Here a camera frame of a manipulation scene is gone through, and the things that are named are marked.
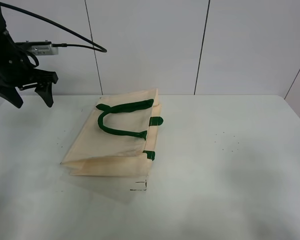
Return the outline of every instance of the green strap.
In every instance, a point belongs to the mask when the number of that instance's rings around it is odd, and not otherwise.
[[[164,122],[164,119],[160,116],[150,117],[149,126],[160,126]]]
[[[108,134],[117,135],[117,136],[131,136],[131,137],[136,137],[136,138],[141,138],[146,140],[148,131],[134,132],[134,131],[124,131],[124,130],[118,130],[118,129],[106,127],[104,125],[104,117],[108,114],[132,113],[134,111],[148,109],[151,108],[153,104],[154,104],[153,99],[125,103],[125,104],[120,104],[112,107],[105,104],[98,104],[96,108],[104,111],[98,117],[99,128],[101,128],[103,131],[105,131]]]
[[[156,153],[154,151],[143,151],[144,154],[146,154],[147,159],[151,159],[152,161],[155,160]]]

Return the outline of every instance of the bag handle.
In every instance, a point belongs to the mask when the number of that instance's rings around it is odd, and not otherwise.
[[[108,114],[132,113],[132,112],[138,111],[138,110],[149,109],[153,106],[153,104],[154,104],[153,99],[125,103],[125,104],[120,104],[120,105],[116,105],[116,106],[108,106],[105,104],[98,104],[96,106],[96,108],[101,111],[104,111],[98,117],[99,128],[108,134],[117,135],[117,136],[131,136],[131,137],[136,137],[136,138],[141,138],[141,139],[146,140],[148,131],[134,132],[134,131],[124,131],[124,130],[113,129],[113,128],[110,128],[110,127],[107,127],[104,125],[104,117]]]

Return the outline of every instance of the cream tote bag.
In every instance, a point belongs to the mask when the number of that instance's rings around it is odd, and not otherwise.
[[[161,107],[158,89],[100,98],[61,164],[74,176],[148,176]]]

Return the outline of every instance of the white table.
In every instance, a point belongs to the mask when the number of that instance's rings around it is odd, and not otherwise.
[[[160,96],[147,191],[59,165],[98,96],[0,107],[0,240],[300,240],[300,119],[278,96]]]

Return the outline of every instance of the canvas tote bag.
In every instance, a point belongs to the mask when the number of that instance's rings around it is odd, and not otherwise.
[[[74,176],[147,176],[161,108],[158,89],[100,98],[61,164]]]

